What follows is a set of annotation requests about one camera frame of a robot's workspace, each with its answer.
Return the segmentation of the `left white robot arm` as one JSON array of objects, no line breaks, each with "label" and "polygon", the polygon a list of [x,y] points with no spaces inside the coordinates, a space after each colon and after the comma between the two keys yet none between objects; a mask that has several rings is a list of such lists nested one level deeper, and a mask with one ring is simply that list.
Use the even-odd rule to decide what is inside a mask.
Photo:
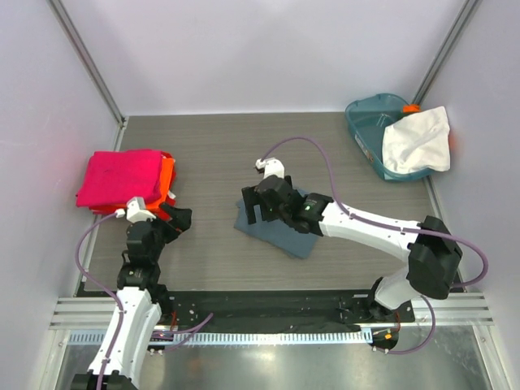
[{"label": "left white robot arm", "polygon": [[[75,262],[80,273],[105,291],[115,301],[106,335],[85,374],[76,374],[71,389],[138,389],[145,354],[154,327],[166,323],[172,315],[172,301],[166,285],[158,282],[158,260],[165,245],[191,228],[193,211],[166,202],[161,219],[147,211],[135,197],[127,209],[118,209],[96,221],[80,238]],[[80,248],[89,235],[103,222],[125,218],[126,246],[123,265],[117,278],[117,291],[112,292],[93,278],[80,263]]]}]

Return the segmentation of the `grey blue t shirt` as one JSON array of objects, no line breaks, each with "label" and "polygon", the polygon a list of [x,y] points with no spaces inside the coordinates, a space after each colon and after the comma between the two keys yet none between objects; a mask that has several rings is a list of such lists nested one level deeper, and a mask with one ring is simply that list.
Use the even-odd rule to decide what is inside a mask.
[{"label": "grey blue t shirt", "polygon": [[248,225],[243,199],[239,200],[236,205],[239,209],[234,224],[236,230],[260,241],[265,241],[283,250],[292,258],[306,259],[310,256],[318,241],[318,236],[298,232],[279,220],[263,222],[259,205],[255,206],[257,222]]}]

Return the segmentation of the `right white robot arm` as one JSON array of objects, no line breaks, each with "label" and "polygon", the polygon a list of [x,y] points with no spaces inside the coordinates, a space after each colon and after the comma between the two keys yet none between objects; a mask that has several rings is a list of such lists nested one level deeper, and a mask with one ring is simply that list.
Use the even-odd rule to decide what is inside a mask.
[{"label": "right white robot arm", "polygon": [[400,259],[405,265],[378,278],[366,301],[369,319],[388,321],[407,301],[448,297],[462,260],[444,222],[389,219],[351,209],[320,193],[302,194],[289,177],[270,175],[241,190],[248,224],[280,221],[302,234],[355,241]]}]

